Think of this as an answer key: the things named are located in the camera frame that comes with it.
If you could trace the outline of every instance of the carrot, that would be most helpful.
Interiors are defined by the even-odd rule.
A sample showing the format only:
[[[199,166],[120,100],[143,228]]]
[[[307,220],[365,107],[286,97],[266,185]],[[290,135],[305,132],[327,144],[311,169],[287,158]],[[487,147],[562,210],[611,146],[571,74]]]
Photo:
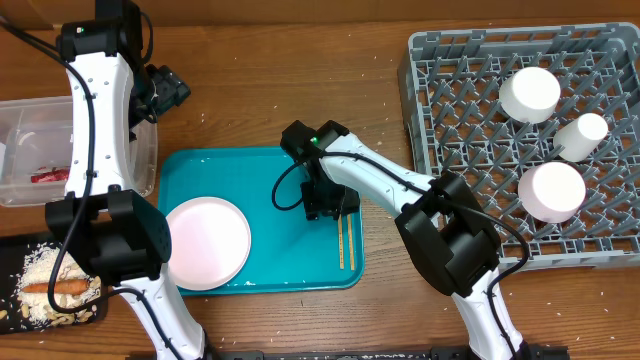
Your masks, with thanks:
[[[22,289],[26,293],[46,293],[49,284],[31,284]],[[89,283],[86,280],[63,280],[56,283],[53,292],[56,294],[80,295],[89,289]]]

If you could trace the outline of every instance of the plastic container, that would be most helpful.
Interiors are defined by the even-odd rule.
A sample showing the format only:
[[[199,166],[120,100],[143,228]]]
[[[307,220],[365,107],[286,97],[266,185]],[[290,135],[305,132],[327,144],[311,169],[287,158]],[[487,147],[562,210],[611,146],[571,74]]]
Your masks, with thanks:
[[[530,239],[523,269],[640,266],[640,30],[630,23],[468,29],[411,35],[398,69],[416,171],[463,175],[483,209]],[[520,69],[547,69],[561,87],[550,119],[523,124],[503,111],[499,88]],[[554,135],[595,113],[609,133],[571,163],[587,196],[569,220],[526,212],[522,175],[559,157]],[[521,256],[503,229],[502,268]]]
[[[42,205],[64,197],[65,181],[34,184],[31,176],[41,167],[71,166],[71,101],[62,96],[0,102],[0,205]],[[130,170],[136,190],[147,196],[155,181],[156,126],[143,122],[133,132]]]

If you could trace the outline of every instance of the white cup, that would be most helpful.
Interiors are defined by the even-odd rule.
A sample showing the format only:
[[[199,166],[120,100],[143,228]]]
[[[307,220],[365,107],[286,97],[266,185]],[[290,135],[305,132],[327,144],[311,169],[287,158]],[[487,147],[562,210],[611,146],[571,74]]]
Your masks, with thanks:
[[[527,170],[518,184],[524,209],[534,218],[553,224],[569,220],[582,205],[586,193],[580,173],[561,162]]]
[[[584,114],[558,130],[553,137],[553,146],[564,146],[560,157],[567,161],[582,161],[598,147],[607,136],[609,126],[598,114]]]
[[[560,83],[549,71],[528,67],[502,84],[499,98],[509,116],[523,123],[537,124],[553,115],[560,100]]]

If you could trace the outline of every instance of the black cutting board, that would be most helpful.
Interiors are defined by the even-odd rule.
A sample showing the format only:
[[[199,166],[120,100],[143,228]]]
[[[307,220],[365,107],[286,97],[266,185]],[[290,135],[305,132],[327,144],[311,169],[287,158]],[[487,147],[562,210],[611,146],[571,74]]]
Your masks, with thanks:
[[[22,274],[24,266],[24,257],[31,254],[38,244],[46,244],[50,248],[59,248],[58,242],[54,241],[51,233],[38,233],[28,235],[18,235],[0,238],[0,310],[7,310],[8,319],[4,317],[0,319],[0,335],[11,334],[17,332],[40,331],[52,328],[50,321],[43,325],[35,326],[31,324],[29,319],[22,317],[20,312],[20,301],[14,290],[18,286],[18,278],[16,274]],[[106,287],[102,287],[101,294],[104,294]],[[107,302],[97,305],[97,311],[89,320],[83,323],[74,322],[71,325],[76,326],[90,324],[92,322],[102,320],[107,315]]]

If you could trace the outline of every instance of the white plastic casing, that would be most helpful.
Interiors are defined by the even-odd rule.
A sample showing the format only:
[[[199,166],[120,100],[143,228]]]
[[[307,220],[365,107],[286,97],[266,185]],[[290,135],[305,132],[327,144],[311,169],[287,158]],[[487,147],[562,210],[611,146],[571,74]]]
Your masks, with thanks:
[[[560,157],[567,161],[582,161],[607,136],[609,125],[598,114],[584,114],[560,129],[553,137],[553,146],[564,146]]]
[[[586,195],[580,173],[561,162],[550,162],[527,170],[520,178],[518,196],[531,216],[548,223],[567,221]]]
[[[158,318],[160,327],[167,338],[171,339],[171,343],[183,359],[202,358],[206,345],[204,331],[191,317],[189,310],[184,305],[178,287],[168,274],[167,264],[162,265],[160,277],[157,280],[151,281],[146,277],[127,280],[123,281],[120,287],[114,287],[114,289],[120,288],[132,288],[144,293]],[[133,294],[123,293],[120,295],[129,303],[147,331],[156,348],[157,359],[176,359],[171,350],[165,347],[144,304],[136,300],[136,296]]]
[[[96,146],[91,195],[105,194],[109,185],[122,190],[133,189],[128,168],[129,159],[129,97],[133,87],[133,72],[124,58],[92,53],[76,56],[69,63],[80,73],[94,95]],[[82,196],[86,182],[89,149],[89,110],[82,86],[67,71],[73,97],[73,156],[65,193],[74,191]]]
[[[458,311],[460,311],[460,315],[462,315],[464,324],[467,326],[469,346],[483,360],[509,360],[512,357],[507,341],[502,337],[500,329],[493,318],[486,293],[489,283],[499,274],[498,269],[488,271],[473,285],[471,295],[466,298],[458,294],[451,295],[458,307]],[[498,318],[500,318],[500,323],[507,335],[509,335],[511,344],[518,351],[522,343],[522,334],[516,330],[511,322],[509,312],[500,292],[500,284],[496,284],[493,287],[493,294],[493,303],[496,307]]]
[[[537,124],[553,115],[560,100],[560,83],[549,71],[528,67],[507,79],[499,95],[502,108],[509,116]]]
[[[429,181],[433,180],[433,177],[407,170],[389,161],[366,147],[353,134],[338,137],[325,151],[364,155],[420,189],[428,191],[431,188]],[[361,160],[356,161],[356,159],[343,156],[327,156],[320,159],[320,164],[333,182],[346,185],[367,196],[387,210],[394,218],[400,215],[405,204],[413,204],[422,197],[422,194],[408,190],[382,171]]]

